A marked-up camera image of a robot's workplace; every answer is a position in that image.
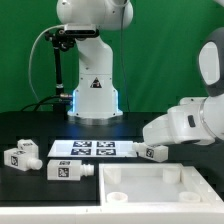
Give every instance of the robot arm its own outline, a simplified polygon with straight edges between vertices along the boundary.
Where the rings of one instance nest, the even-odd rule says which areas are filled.
[[[224,140],[224,28],[214,31],[202,47],[198,63],[208,98],[184,98],[179,106],[146,125],[147,145],[195,143],[209,145]]]
[[[133,8],[130,0],[58,0],[57,14],[63,24],[94,24],[97,29],[118,30],[132,21]]]

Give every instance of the white cable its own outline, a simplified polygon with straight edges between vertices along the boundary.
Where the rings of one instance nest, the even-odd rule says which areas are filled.
[[[126,3],[121,4],[121,5],[116,4],[113,0],[109,0],[109,2],[110,2],[111,5],[113,5],[114,7],[117,7],[117,8],[123,8],[123,7],[125,7],[125,6],[127,6],[127,5],[129,4],[130,0],[127,0]]]
[[[52,29],[59,29],[59,28],[64,28],[64,25],[58,25],[58,26],[52,26],[46,30],[44,30],[38,37],[37,39],[35,40],[34,44],[33,44],[33,47],[32,47],[32,50],[31,50],[31,53],[30,53],[30,58],[29,58],[29,69],[28,69],[28,79],[29,79],[29,85],[30,85],[30,88],[33,92],[33,95],[36,99],[37,102],[39,102],[39,98],[35,92],[35,89],[33,87],[33,83],[32,83],[32,62],[33,62],[33,55],[34,55],[34,51],[36,49],[36,46],[40,40],[40,38],[48,31],[52,30]]]

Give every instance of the cylindrical cup holder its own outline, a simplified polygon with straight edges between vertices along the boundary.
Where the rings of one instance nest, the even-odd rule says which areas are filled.
[[[186,192],[181,192],[179,194],[179,202],[184,202],[184,203],[199,203],[201,201],[200,195],[186,191]]]
[[[167,167],[163,169],[163,181],[167,184],[178,184],[180,182],[181,170],[178,167]]]
[[[107,195],[108,203],[127,203],[128,195],[122,192],[111,192]]]

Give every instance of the white cube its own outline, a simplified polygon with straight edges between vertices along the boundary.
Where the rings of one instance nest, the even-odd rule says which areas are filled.
[[[4,151],[4,164],[22,171],[39,170],[43,165],[41,160],[33,156],[33,153],[17,148]]]
[[[147,147],[143,152],[139,152],[139,156],[154,160],[157,162],[163,162],[168,159],[169,148],[164,145],[156,147]]]
[[[24,150],[26,152],[33,153],[33,156],[35,158],[39,158],[39,148],[31,139],[21,139],[17,142],[17,146],[19,150]]]
[[[76,180],[81,179],[80,160],[50,160],[47,165],[48,180]]]

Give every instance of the white block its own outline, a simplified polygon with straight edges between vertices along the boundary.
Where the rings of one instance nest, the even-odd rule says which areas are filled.
[[[22,171],[27,171],[29,169],[39,170],[43,165],[41,160],[33,156],[33,153],[18,150],[17,148],[9,149],[4,152],[4,163],[6,166]]]
[[[31,139],[19,140],[17,142],[17,147],[19,150],[25,150],[26,152],[33,153],[35,158],[39,158],[39,148]]]
[[[168,159],[169,148],[164,145],[147,146],[145,143],[133,143],[133,149],[138,152],[140,157],[163,162]]]
[[[94,166],[82,165],[81,160],[50,160],[47,165],[48,180],[75,180],[79,181],[81,176],[92,176]]]

